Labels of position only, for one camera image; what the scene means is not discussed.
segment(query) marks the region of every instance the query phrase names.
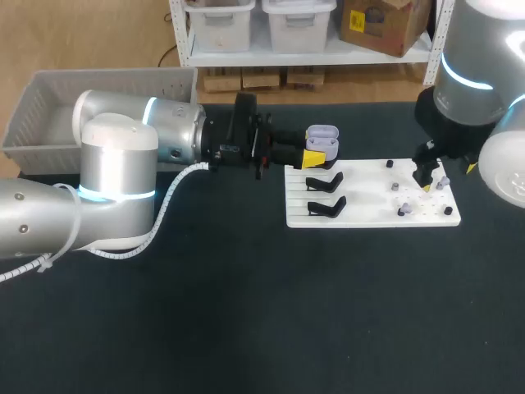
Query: white spiral cable wrap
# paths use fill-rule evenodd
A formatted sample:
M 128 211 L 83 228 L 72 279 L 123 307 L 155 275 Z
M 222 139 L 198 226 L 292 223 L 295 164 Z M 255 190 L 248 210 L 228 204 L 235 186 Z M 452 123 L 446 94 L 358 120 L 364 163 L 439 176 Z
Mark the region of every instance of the white spiral cable wrap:
M 208 170 L 209 166 L 208 163 L 198 163 L 193 164 L 187 168 L 185 168 L 171 183 L 170 187 L 167 190 L 166 196 L 164 197 L 164 200 L 162 201 L 161 209 L 158 213 L 157 220 L 155 221 L 155 224 L 153 224 L 152 230 L 149 232 L 148 239 L 138 248 L 126 252 L 126 253 L 108 253 L 104 252 L 102 250 L 90 250 L 90 253 L 96 254 L 97 256 L 104 257 L 105 259 L 113 259 L 113 260 L 123 260 L 123 259 L 130 259 L 132 257 L 135 257 L 137 254 L 140 254 L 144 252 L 144 250 L 151 244 L 153 241 L 153 238 L 157 235 L 158 229 L 161 226 L 162 220 L 164 219 L 164 214 L 166 213 L 167 206 L 169 205 L 171 201 L 171 197 L 173 196 L 173 193 L 175 192 L 176 187 L 179 185 L 179 183 L 188 176 L 191 172 L 200 171 L 200 170 Z
M 73 225 L 71 227 L 71 232 L 69 237 L 67 238 L 66 243 L 64 246 L 56 253 L 53 257 L 50 253 L 42 254 L 37 259 L 22 265 L 19 268 L 15 268 L 8 273 L 0 274 L 0 283 L 5 282 L 8 279 L 12 279 L 14 277 L 17 277 L 21 275 L 22 273 L 27 273 L 33 268 L 40 267 L 39 273 L 42 273 L 47 268 L 51 268 L 53 266 L 53 262 L 57 260 L 58 258 L 62 257 L 75 243 L 76 237 L 79 235 L 80 230 L 80 222 L 81 222 L 81 214 L 80 214 L 80 197 L 78 196 L 75 189 L 73 189 L 69 185 L 64 185 L 63 183 L 57 183 L 56 185 L 53 185 L 54 187 L 58 188 L 66 188 L 71 192 L 71 195 L 73 195 L 73 200 L 75 201 L 75 219 L 73 221 Z

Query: white plastic basket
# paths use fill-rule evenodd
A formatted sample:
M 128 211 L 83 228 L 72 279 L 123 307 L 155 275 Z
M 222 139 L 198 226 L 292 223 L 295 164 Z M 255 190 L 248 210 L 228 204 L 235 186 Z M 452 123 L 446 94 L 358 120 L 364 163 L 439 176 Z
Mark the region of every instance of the white plastic basket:
M 249 51 L 250 18 L 255 0 L 239 0 L 238 6 L 195 7 L 185 5 L 203 52 Z
M 262 0 L 275 53 L 322 53 L 336 0 Z
M 86 90 L 106 90 L 197 103 L 194 68 L 38 71 L 7 124 L 0 151 L 26 175 L 78 174 L 80 148 L 71 117 Z M 175 171 L 159 163 L 159 171 Z

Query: metal shelf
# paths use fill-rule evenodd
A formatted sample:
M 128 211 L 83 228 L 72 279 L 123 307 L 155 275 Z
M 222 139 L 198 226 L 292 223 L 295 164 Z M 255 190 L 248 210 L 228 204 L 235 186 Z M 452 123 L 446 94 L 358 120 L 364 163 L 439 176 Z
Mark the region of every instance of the metal shelf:
M 252 15 L 252 44 L 244 53 L 206 53 L 194 41 L 190 47 L 188 66 L 320 66 L 338 64 L 379 64 L 379 63 L 423 63 L 428 62 L 431 40 L 425 32 L 404 57 L 392 57 L 348 44 L 339 39 L 335 25 L 331 23 L 324 53 L 282 54 L 272 51 L 272 40 L 268 17 L 261 12 Z
M 339 39 L 336 23 L 331 23 L 324 53 L 279 54 L 272 51 L 267 15 L 260 9 L 253 12 L 252 45 L 246 53 L 205 53 L 199 50 L 192 30 L 186 27 L 184 0 L 170 0 L 171 18 L 182 66 L 318 66 L 343 64 L 384 64 L 429 62 L 425 85 L 432 85 L 445 45 L 454 0 L 436 0 L 438 19 L 436 39 L 427 33 L 402 57 L 392 57 L 348 44 Z

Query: black cable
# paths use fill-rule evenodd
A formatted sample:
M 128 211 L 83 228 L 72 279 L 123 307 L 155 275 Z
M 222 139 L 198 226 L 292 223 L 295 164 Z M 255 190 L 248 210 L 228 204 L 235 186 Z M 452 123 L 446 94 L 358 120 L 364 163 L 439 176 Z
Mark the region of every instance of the black cable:
M 164 21 L 166 23 L 170 23 L 171 22 L 171 13 L 168 12 L 167 14 L 164 15 Z M 164 60 L 164 58 L 167 56 L 167 54 L 169 52 L 171 52 L 173 49 L 177 48 L 177 44 L 175 44 L 174 46 L 172 46 L 171 48 L 169 48 L 166 52 L 164 52 L 164 54 L 162 55 L 161 57 L 161 60 L 158 61 L 158 64 L 157 64 L 157 67 L 160 67 L 161 64 L 162 64 L 162 61 Z
M 175 49 L 175 48 L 177 48 L 177 46 L 176 46 L 176 45 L 173 45 L 173 46 L 172 46 L 171 48 L 169 48 L 166 52 L 164 52 L 164 54 L 163 54 L 162 57 L 161 57 L 161 60 L 158 61 L 157 67 L 160 67 L 160 66 L 161 66 L 162 61 L 164 60 L 164 57 L 166 57 L 167 54 L 168 54 L 169 52 L 171 52 L 171 51 L 172 51 L 173 49 Z

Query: wooden pallet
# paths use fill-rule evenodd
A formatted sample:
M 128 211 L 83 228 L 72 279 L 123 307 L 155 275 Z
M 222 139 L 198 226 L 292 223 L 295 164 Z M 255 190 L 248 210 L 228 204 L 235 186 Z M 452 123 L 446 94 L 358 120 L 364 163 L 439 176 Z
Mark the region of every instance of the wooden pallet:
M 238 92 L 241 89 L 238 67 L 214 67 L 204 73 L 204 90 L 207 93 Z
M 293 66 L 288 67 L 286 86 L 293 89 L 316 90 L 325 83 L 325 67 Z
M 244 89 L 279 89 L 281 73 L 279 67 L 243 68 Z

